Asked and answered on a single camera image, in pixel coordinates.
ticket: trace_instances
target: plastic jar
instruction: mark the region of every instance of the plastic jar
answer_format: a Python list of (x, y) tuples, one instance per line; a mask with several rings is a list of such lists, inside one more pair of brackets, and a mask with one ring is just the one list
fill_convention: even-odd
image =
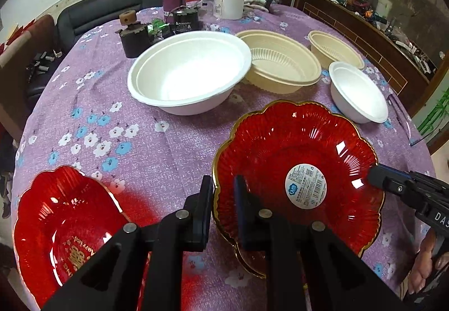
[(239, 20), (243, 16), (245, 0), (214, 0), (214, 16), (226, 20)]

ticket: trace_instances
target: white bowl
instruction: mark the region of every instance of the white bowl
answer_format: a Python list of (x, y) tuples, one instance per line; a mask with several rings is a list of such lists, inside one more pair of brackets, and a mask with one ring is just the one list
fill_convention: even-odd
[(379, 88), (362, 71), (336, 61), (329, 66), (331, 96), (338, 109), (359, 124), (385, 122), (388, 106)]
[(242, 31), (235, 36), (251, 49), (252, 66), (246, 78), (255, 86), (288, 94), (319, 81), (320, 62), (298, 41), (264, 30)]
[(251, 67), (251, 51), (224, 32), (192, 31), (158, 42), (128, 73), (128, 89), (142, 103), (174, 115), (215, 108)]

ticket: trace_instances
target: screw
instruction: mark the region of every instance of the screw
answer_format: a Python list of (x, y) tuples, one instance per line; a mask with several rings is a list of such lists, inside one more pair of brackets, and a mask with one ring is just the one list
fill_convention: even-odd
[(176, 211), (176, 217), (178, 218), (178, 219), (183, 219), (183, 218), (187, 218), (187, 217), (189, 217), (189, 212), (186, 210), (186, 209), (180, 209), (179, 211)]
[(315, 230), (315, 231), (324, 231), (324, 229), (326, 228), (325, 224), (322, 223), (321, 221), (315, 221), (311, 224), (311, 227)]
[(273, 212), (271, 212), (271, 210), (269, 209), (261, 209), (259, 211), (259, 216), (262, 218), (270, 218), (271, 216), (273, 216)]
[(123, 226), (123, 231), (129, 234), (130, 232), (134, 232), (137, 229), (137, 225), (134, 223), (127, 223), (125, 226)]

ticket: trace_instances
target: beige bowl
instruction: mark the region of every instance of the beige bowl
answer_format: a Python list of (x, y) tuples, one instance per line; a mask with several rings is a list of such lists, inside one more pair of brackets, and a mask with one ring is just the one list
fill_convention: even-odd
[(297, 41), (264, 30), (242, 31), (236, 36), (251, 50), (252, 66), (246, 78), (255, 86), (288, 94), (319, 80), (320, 62)]
[(337, 37), (321, 31), (311, 31), (308, 38), (311, 42), (310, 50), (323, 69), (329, 69), (334, 61), (348, 63), (358, 69), (365, 67), (360, 54)]

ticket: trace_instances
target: table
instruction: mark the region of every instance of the table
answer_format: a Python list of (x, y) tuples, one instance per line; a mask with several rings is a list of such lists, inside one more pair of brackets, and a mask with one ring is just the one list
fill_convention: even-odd
[[(275, 5), (274, 13), (255, 11), (239, 21), (206, 16), (206, 28), (224, 33), (266, 29), (285, 34), (305, 46), (311, 30), (336, 31), (301, 11)], [(150, 22), (162, 17), (160, 8), (138, 13)], [(212, 159), (230, 129), (243, 114), (279, 99), (314, 100), (332, 111), (327, 71), (317, 84), (280, 96), (239, 83), (219, 107), (197, 116), (173, 116), (134, 100), (127, 90), (127, 73), (134, 59), (123, 52), (118, 20), (86, 33), (65, 57), (28, 119), (16, 155), (12, 224), (20, 195), (43, 170), (70, 164), (102, 181), (115, 194), (124, 212), (140, 226), (158, 221), (182, 208), (185, 198), (199, 191), (201, 178), (211, 174)], [(394, 94), (379, 71), (367, 60), (364, 72), (387, 97)], [(358, 125), (374, 147), (379, 162), (399, 170), (435, 176), (426, 144), (409, 146), (407, 132), (396, 111), (388, 106), (384, 124)], [(410, 117), (412, 139), (419, 138)], [(363, 260), (392, 289), (406, 275), (428, 227), (413, 212), (387, 194), (379, 237)], [(210, 226), (203, 253), (184, 256), (184, 310), (263, 310), (265, 281), (247, 273), (232, 247)]]

